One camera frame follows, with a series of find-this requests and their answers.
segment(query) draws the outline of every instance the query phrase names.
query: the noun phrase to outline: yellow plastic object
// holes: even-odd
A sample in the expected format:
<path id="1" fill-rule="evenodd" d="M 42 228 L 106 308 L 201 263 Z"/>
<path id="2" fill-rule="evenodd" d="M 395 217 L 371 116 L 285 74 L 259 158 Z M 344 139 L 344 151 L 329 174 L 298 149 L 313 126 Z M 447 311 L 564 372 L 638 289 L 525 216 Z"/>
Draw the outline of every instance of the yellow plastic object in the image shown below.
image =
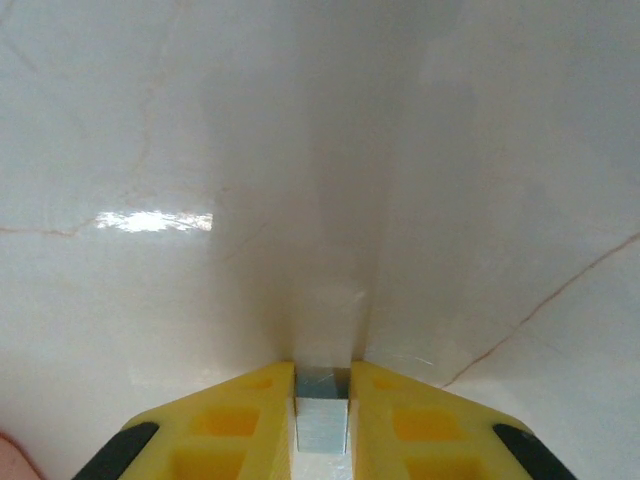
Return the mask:
<path id="1" fill-rule="evenodd" d="M 277 363 L 144 412 L 160 426 L 120 480 L 289 480 L 293 363 Z"/>
<path id="2" fill-rule="evenodd" d="M 355 480 L 531 480 L 492 430 L 513 417 L 367 362 L 350 398 Z"/>

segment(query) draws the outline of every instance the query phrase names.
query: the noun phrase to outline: white marble surface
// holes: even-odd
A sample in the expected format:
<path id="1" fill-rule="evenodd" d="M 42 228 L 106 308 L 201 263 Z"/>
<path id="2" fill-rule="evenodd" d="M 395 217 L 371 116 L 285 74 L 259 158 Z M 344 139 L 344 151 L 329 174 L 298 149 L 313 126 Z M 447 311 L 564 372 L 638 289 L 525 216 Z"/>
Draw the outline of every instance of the white marble surface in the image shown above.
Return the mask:
<path id="1" fill-rule="evenodd" d="M 635 0 L 0 12 L 0 430 L 51 480 L 140 410 L 352 354 L 635 474 Z"/>

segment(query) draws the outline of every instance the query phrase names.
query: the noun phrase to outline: glossy tile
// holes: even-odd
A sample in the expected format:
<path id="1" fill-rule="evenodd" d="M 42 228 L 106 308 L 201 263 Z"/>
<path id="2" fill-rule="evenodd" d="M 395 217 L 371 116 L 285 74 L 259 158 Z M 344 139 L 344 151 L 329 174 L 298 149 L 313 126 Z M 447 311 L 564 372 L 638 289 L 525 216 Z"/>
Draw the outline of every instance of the glossy tile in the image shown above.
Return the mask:
<path id="1" fill-rule="evenodd" d="M 0 429 L 70 478 L 145 408 L 356 356 L 623 478 L 637 24 L 631 1 L 1 0 Z M 297 478 L 350 478 L 322 461 Z"/>

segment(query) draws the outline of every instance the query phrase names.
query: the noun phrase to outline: pink object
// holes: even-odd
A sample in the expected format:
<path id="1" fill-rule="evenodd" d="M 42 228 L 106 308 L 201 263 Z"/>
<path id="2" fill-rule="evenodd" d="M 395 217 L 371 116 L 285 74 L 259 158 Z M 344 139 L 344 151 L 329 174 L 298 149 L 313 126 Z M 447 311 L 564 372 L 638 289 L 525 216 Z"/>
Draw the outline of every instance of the pink object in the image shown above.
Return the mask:
<path id="1" fill-rule="evenodd" d="M 30 460 L 11 440 L 0 436 L 0 479 L 41 480 Z"/>

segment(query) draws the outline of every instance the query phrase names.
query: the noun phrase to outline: gray metal piece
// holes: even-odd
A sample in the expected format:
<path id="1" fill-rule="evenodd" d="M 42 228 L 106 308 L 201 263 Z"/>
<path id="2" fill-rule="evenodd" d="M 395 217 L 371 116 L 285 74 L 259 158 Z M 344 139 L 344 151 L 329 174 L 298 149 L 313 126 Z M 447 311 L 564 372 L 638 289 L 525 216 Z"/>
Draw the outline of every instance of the gray metal piece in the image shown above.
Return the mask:
<path id="1" fill-rule="evenodd" d="M 296 372 L 298 451 L 344 455 L 348 410 L 348 369 L 299 369 Z"/>

